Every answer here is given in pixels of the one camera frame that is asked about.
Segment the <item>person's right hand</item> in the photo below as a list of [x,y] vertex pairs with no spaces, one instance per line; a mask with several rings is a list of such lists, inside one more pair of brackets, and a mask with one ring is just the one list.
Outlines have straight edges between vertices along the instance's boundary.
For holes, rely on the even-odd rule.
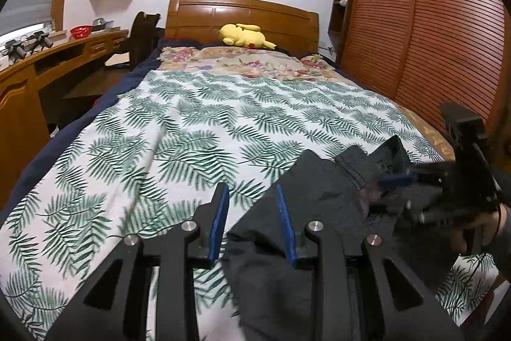
[[[474,221],[442,232],[442,235],[449,239],[450,247],[454,252],[462,255],[481,253],[483,247],[487,247],[501,233],[506,220],[507,206],[501,203],[497,211],[482,213]],[[469,243],[464,237],[472,231],[479,233],[479,243]]]

